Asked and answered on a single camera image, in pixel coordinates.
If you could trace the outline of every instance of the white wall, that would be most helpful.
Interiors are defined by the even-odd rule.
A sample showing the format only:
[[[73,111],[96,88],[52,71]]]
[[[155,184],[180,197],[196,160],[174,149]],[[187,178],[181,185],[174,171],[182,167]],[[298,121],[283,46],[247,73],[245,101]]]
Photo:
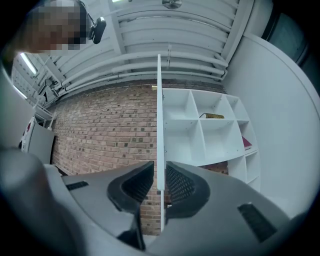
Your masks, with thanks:
[[[262,37],[270,19],[273,7],[274,3],[272,0],[254,0],[250,18],[244,33],[250,33],[258,37]]]
[[[305,211],[320,181],[320,99],[282,51],[243,36],[224,86],[251,119],[261,160],[261,193],[290,216]]]

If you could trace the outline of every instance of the ceiling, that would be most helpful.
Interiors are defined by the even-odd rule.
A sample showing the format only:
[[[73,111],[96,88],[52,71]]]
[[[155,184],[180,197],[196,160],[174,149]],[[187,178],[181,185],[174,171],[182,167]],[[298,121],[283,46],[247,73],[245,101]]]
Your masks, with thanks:
[[[158,54],[162,78],[219,83],[253,1],[182,0],[181,7],[171,10],[162,0],[84,0],[94,20],[106,20],[101,42],[89,41],[78,50],[50,56],[27,54],[37,69],[35,75],[18,56],[13,83],[30,103],[45,93],[43,103],[49,106],[71,92],[156,78]]]

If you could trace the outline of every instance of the book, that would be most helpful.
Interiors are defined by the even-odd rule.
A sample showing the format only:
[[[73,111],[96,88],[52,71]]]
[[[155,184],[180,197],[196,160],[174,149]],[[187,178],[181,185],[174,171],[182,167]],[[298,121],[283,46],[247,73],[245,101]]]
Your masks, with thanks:
[[[243,136],[242,136],[242,140],[243,140],[244,150],[251,149],[252,144]]]
[[[222,114],[210,114],[210,113],[203,113],[200,115],[200,118],[205,115],[205,118],[214,118],[214,119],[224,119],[225,117]]]

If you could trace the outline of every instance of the white shelving unit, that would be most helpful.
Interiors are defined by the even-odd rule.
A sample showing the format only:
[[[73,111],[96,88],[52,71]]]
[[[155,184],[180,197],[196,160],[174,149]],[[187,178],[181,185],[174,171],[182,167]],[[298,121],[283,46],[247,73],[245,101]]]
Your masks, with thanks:
[[[257,140],[238,97],[171,88],[162,89],[162,94],[164,157],[158,162],[204,166],[228,161],[230,176],[260,191]],[[203,113],[223,115],[224,119],[200,117]],[[242,136],[252,144],[250,149],[245,150]]]

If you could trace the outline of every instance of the red book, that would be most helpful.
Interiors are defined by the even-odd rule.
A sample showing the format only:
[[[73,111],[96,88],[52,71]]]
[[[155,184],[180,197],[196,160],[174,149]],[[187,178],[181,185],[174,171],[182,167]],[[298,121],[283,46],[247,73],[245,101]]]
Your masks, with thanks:
[[[252,144],[242,136],[242,140],[243,140],[243,145],[244,145],[244,150],[249,150],[252,147]]]

